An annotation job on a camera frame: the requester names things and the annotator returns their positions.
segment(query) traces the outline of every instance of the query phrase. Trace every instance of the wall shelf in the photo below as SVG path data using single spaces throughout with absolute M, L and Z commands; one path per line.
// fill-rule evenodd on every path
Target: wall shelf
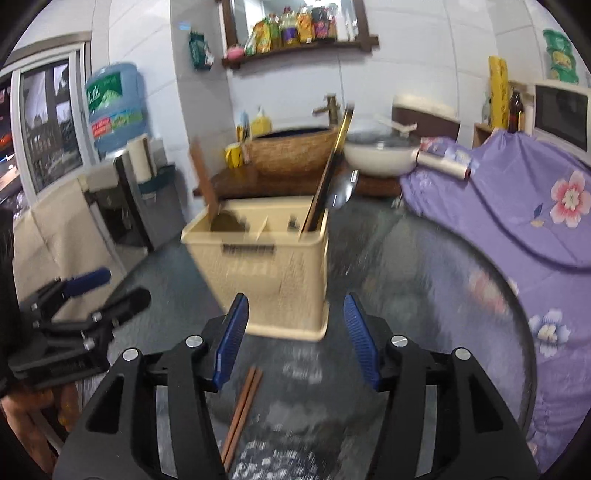
M 282 48 L 280 50 L 272 50 L 269 53 L 258 53 L 252 56 L 243 56 L 236 60 L 222 59 L 222 65 L 227 69 L 238 70 L 240 69 L 240 66 L 244 63 L 251 63 L 253 61 L 260 61 L 272 57 L 286 56 L 300 52 L 341 49 L 351 49 L 370 52 L 374 47 L 377 46 L 379 46 L 379 40 L 378 37 L 375 35 L 370 35 L 367 38 L 367 41 L 316 41 L 312 43 L 300 43 L 299 45 Z

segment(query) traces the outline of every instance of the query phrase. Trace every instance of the blue gripper pad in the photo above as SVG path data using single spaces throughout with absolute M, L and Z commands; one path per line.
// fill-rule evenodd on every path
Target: blue gripper pad
M 365 323 L 363 307 L 355 295 L 349 294 L 345 297 L 343 315 L 363 378 L 377 390 L 381 381 L 379 352 Z
M 106 267 L 100 267 L 98 270 L 94 270 L 94 272 L 71 278 L 66 281 L 66 287 L 63 292 L 64 298 L 79 297 L 87 291 L 106 285 L 110 280 L 111 271 Z
M 248 323 L 248 299 L 246 295 L 242 293 L 236 295 L 224 320 L 228 319 L 228 326 L 223 333 L 215 355 L 215 373 L 212 382 L 217 386 L 218 390 L 230 379 L 244 337 L 244 331 Z

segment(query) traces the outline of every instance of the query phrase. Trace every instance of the purple tablecloth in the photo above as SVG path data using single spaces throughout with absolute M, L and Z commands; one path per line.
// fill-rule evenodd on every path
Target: purple tablecloth
M 430 150 L 447 147 L 440 139 Z M 469 182 L 418 168 L 401 181 L 404 198 L 488 255 L 527 312 L 538 361 L 528 441 L 544 471 L 591 407 L 591 174 L 525 134 L 497 132 L 470 155 Z M 502 308 L 486 278 L 474 272 L 471 282 Z

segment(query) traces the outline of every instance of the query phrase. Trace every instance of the metal screw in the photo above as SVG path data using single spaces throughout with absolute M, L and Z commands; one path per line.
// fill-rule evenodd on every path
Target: metal screw
M 84 340 L 84 348 L 88 352 L 90 352 L 95 347 L 95 341 L 92 338 L 87 338 Z
M 135 348 L 128 348 L 125 352 L 123 352 L 123 360 L 131 362 L 138 357 L 138 351 Z
M 190 337 L 187 337 L 187 339 L 185 340 L 185 344 L 189 348 L 198 347 L 202 343 L 203 343 L 203 339 L 199 335 L 191 335 Z
M 456 350 L 456 357 L 460 360 L 469 360 L 472 354 L 470 351 L 466 350 L 465 348 L 459 348 Z
M 406 338 L 405 336 L 402 336 L 402 335 L 394 335 L 390 339 L 390 342 L 392 342 L 392 345 L 397 346 L 397 347 L 407 346 L 408 345 L 408 338 Z

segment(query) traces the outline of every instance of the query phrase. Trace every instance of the yellow bottle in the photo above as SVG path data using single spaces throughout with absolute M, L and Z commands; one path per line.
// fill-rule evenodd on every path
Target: yellow bottle
M 259 107 L 259 112 L 256 115 L 255 119 L 251 122 L 251 136 L 252 137 L 260 137 L 261 135 L 266 135 L 271 133 L 273 130 L 273 125 L 271 123 L 271 119 L 265 115 L 265 111 Z

